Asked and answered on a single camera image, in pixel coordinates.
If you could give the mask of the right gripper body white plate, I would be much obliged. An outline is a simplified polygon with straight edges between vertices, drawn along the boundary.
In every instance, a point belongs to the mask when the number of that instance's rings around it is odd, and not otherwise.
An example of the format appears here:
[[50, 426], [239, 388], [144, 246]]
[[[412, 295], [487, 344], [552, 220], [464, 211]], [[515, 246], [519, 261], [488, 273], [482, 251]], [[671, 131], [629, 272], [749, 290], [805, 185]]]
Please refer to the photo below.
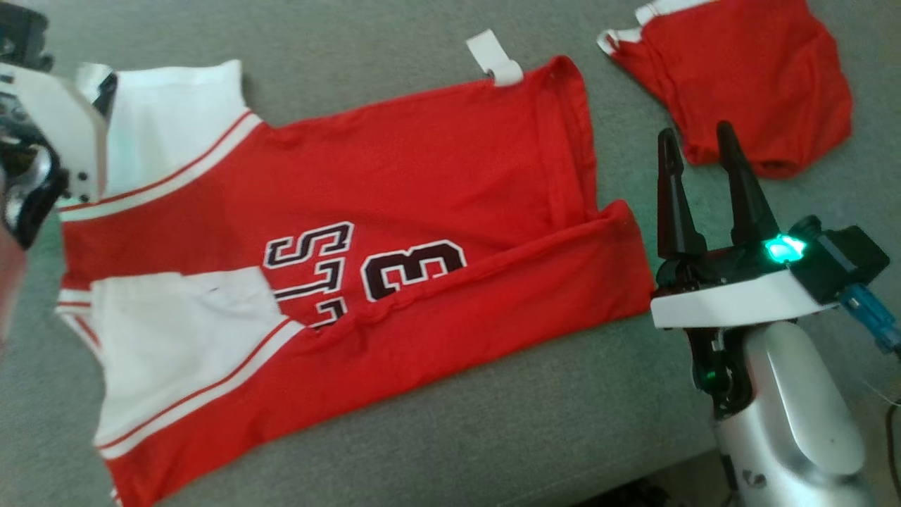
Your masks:
[[809, 251], [779, 234], [762, 243], [667, 261], [657, 273], [651, 315], [657, 328], [723, 328], [794, 320], [827, 311], [789, 270]]

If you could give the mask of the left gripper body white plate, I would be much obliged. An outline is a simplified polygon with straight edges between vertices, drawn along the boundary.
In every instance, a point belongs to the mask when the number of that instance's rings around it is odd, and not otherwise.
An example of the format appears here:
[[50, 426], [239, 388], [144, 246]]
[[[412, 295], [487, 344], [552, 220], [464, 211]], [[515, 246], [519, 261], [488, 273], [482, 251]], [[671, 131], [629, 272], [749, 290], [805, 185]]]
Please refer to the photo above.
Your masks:
[[93, 204], [108, 182], [109, 67], [74, 80], [0, 62], [0, 223], [33, 245], [54, 206]]

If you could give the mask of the yellow and grey sofa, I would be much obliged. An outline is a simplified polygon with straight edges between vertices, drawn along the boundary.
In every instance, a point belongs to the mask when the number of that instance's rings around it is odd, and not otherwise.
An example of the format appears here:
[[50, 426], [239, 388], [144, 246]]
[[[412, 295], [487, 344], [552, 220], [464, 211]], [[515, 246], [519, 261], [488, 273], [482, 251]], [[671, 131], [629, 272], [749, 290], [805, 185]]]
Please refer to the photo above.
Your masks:
[[[598, 202], [625, 199], [657, 264], [656, 137], [667, 112], [595, 39], [647, 0], [15, 0], [49, 17], [55, 71], [239, 58], [270, 124], [480, 76], [465, 41], [492, 29], [532, 68], [558, 54], [588, 87]], [[901, 319], [901, 0], [809, 0], [854, 97], [850, 140], [763, 182], [782, 227], [859, 225], [891, 256], [872, 289]], [[91, 441], [103, 381], [54, 314], [58, 221], [29, 253], [0, 360], [0, 507], [115, 507]], [[691, 505], [727, 494], [684, 334], [623, 320], [560, 338], [260, 447], [160, 507], [570, 505], [645, 475]]]

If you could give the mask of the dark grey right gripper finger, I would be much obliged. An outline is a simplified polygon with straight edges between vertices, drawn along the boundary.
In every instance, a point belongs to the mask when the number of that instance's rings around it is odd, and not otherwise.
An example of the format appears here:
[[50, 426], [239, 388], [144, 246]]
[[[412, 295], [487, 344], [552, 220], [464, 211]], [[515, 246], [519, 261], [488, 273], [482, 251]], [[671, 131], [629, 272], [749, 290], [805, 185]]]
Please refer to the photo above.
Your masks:
[[657, 136], [657, 256], [664, 260], [704, 256], [707, 240], [696, 230], [684, 189], [684, 161], [676, 133]]
[[717, 141], [719, 163], [729, 180], [733, 216], [731, 243], [740, 246], [777, 237], [780, 234], [778, 222], [730, 122], [718, 122]]

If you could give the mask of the red shorts with white trim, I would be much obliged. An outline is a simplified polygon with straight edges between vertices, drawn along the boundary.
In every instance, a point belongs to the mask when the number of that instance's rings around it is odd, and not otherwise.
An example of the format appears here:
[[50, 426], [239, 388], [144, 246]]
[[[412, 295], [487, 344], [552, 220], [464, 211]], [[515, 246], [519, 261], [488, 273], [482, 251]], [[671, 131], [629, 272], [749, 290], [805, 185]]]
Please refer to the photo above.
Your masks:
[[807, 0], [652, 0], [598, 47], [666, 106], [689, 163], [733, 126], [757, 176], [798, 176], [852, 134], [838, 46]]

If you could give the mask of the red basketball jersey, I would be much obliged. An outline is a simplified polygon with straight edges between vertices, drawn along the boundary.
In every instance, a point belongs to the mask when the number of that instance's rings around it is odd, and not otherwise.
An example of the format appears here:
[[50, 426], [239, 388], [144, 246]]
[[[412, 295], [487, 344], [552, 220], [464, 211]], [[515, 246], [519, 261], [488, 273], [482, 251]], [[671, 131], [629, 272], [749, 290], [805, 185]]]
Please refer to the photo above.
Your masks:
[[117, 74], [106, 183], [59, 205], [56, 311], [101, 366], [119, 507], [650, 310], [633, 212], [598, 206], [579, 69], [493, 71], [284, 126], [238, 60]]

